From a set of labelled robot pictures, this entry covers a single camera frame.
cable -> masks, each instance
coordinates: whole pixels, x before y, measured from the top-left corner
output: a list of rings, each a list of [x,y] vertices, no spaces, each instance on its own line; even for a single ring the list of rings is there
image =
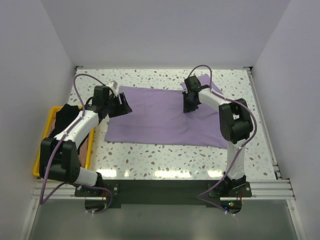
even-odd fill
[[[196,66],[194,69],[191,70],[191,72],[190,72],[189,75],[188,75],[188,78],[191,76],[191,74],[194,72],[194,70],[196,70],[196,69],[198,69],[198,68],[200,68],[200,67],[206,67],[207,69],[209,69],[209,71],[210,71],[210,83],[209,83],[209,87],[210,87],[210,89],[211,89],[211,88],[212,88],[212,69],[211,69],[211,67],[209,67],[208,65],[201,64],[201,65]]]
[[[113,196],[112,196],[112,192],[107,189],[107,188],[104,188],[104,187],[99,187],[99,186],[86,186],[86,185],[81,185],[82,188],[85,188],[85,189],[96,189],[96,190],[102,190],[104,192],[107,192],[108,193],[108,196],[110,196],[110,201],[109,203],[107,204],[107,206],[100,210],[100,211],[94,211],[93,214],[100,214],[100,213],[103,213],[104,211],[106,211],[112,204],[112,201],[113,201]]]
[[[85,105],[88,105],[88,104],[90,103],[91,99],[93,99],[93,98],[94,98],[93,96],[89,97],[89,98],[87,99],[87,101],[85,102]]]
[[[80,100],[80,103],[82,105],[82,117],[85,115],[85,105],[84,105],[84,101],[82,100],[79,92],[78,92],[78,89],[77,89],[77,86],[76,86],[76,79],[77,77],[80,77],[80,76],[87,76],[87,77],[90,77],[96,81],[98,81],[100,84],[102,84],[103,86],[105,86],[105,84],[100,81],[99,79],[97,79],[96,77],[94,76],[91,76],[89,74],[85,74],[85,73],[80,73],[80,74],[77,74],[74,76],[73,78],[73,88],[74,88],[74,91],[77,95],[77,97],[79,98]],[[62,144],[62,142],[64,141],[64,139],[66,138],[66,136],[70,133],[70,131],[75,127],[75,125],[77,125],[81,120],[82,120],[82,117],[78,117],[77,120],[65,131],[65,134],[61,137],[61,139],[58,141],[58,143],[56,144],[56,146],[54,147],[50,157],[49,157],[49,160],[48,160],[48,163],[46,165],[46,169],[45,169],[45,173],[44,173],[44,177],[43,177],[43,183],[42,183],[42,187],[41,187],[41,193],[40,193],[40,198],[39,198],[39,204],[40,205],[43,205],[46,203],[46,201],[54,194],[54,192],[60,188],[62,185],[66,184],[65,182],[59,184],[55,189],[53,189],[47,196],[46,198],[44,199],[44,194],[45,194],[45,189],[46,189],[46,185],[47,185],[47,181],[48,181],[48,176],[49,176],[49,170],[51,168],[51,164],[53,162],[53,159],[60,147],[60,145]]]
[[[194,69],[191,70],[190,74],[188,75],[188,77],[191,76],[191,74],[194,72],[194,70],[196,70],[197,68],[200,68],[200,67],[206,67],[209,69],[210,71],[210,91],[212,94],[214,94],[215,96],[217,96],[218,98],[221,98],[225,101],[229,101],[229,102],[232,102],[232,103],[235,103],[235,104],[238,104],[240,105],[241,107],[243,107],[251,116],[252,120],[253,120],[253,124],[254,124],[254,130],[253,130],[253,134],[251,135],[251,137],[249,137],[238,149],[238,151],[236,152],[231,164],[230,164],[230,167],[227,169],[227,171],[225,172],[225,174],[223,175],[223,177],[215,184],[213,185],[212,187],[210,187],[208,190],[200,193],[198,196],[197,196],[197,199],[199,199],[200,201],[203,201],[203,202],[206,202],[208,204],[211,204],[211,205],[214,205],[215,207],[225,211],[225,209],[223,209],[221,206],[211,202],[211,201],[208,201],[208,200],[205,200],[205,199],[202,199],[200,198],[201,196],[211,192],[213,189],[215,189],[220,183],[222,183],[222,181],[227,177],[228,173],[231,171],[233,165],[235,164],[236,160],[237,160],[237,157],[239,156],[240,152],[243,150],[243,148],[255,137],[255,135],[257,134],[257,127],[258,127],[258,124],[257,124],[257,120],[256,120],[256,117],[254,116],[254,114],[250,111],[250,109],[245,106],[244,104],[242,104],[241,102],[238,102],[234,99],[231,99],[231,98],[227,98],[227,97],[224,97],[223,95],[220,95],[219,93],[217,93],[216,91],[214,91],[211,86],[212,86],[212,69],[208,66],[208,65],[198,65],[196,66]]]
[[[84,105],[84,101],[82,100],[82,98],[81,98],[81,96],[80,96],[80,94],[78,92],[77,86],[76,86],[76,79],[77,79],[77,77],[80,77],[80,76],[90,77],[90,78],[98,81],[99,83],[101,83],[103,86],[105,86],[105,84],[102,81],[100,81],[98,78],[96,78],[96,77],[94,77],[92,75],[86,74],[86,73],[79,73],[79,74],[74,76],[73,81],[72,81],[73,82],[73,88],[74,88],[75,94],[77,95],[77,97],[78,97],[78,99],[79,99],[79,101],[81,103],[81,106],[82,106],[82,117],[83,117],[85,115],[85,105]]]

terrazzo surface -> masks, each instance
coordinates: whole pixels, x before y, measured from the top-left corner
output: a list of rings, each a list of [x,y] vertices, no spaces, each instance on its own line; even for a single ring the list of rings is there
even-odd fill
[[[180,83],[190,69],[78,69],[77,74],[90,74],[102,82],[115,80],[130,87],[181,90]],[[194,72],[197,76],[208,74],[205,69]],[[213,82],[230,98],[244,98],[257,118],[255,138],[245,149],[245,173],[248,180],[275,180],[272,156],[257,111],[246,70],[213,70]],[[78,91],[85,102],[93,95],[99,83],[80,76],[76,80]],[[69,104],[80,105],[72,89]],[[104,179],[137,180],[216,180],[227,165],[227,150],[209,146],[158,145],[104,141],[109,118],[95,128],[90,170],[100,172]]]

purple cloth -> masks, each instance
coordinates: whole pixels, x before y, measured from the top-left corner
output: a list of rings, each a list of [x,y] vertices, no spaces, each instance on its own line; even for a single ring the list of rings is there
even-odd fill
[[[207,74],[198,79],[202,85],[210,81]],[[119,92],[124,92],[132,112],[110,119],[105,141],[227,148],[219,113],[205,104],[184,113],[182,90],[120,86]]]

black joint motor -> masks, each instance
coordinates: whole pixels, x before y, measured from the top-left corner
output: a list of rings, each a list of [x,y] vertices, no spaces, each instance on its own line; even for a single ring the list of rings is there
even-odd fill
[[[243,98],[236,100],[247,106]],[[220,131],[223,138],[236,144],[238,141],[248,139],[254,129],[250,113],[235,102],[219,106]]]

black cloth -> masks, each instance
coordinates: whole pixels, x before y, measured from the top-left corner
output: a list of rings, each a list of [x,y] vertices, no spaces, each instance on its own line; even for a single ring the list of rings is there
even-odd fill
[[[80,111],[82,110],[79,109],[78,106],[71,106],[69,104],[65,104],[60,109],[60,111],[57,111],[55,114],[54,129],[50,133],[49,138],[53,138],[54,136],[64,131],[76,119]],[[80,146],[78,147],[78,154],[82,144],[84,144],[88,136],[89,134],[83,139]]]

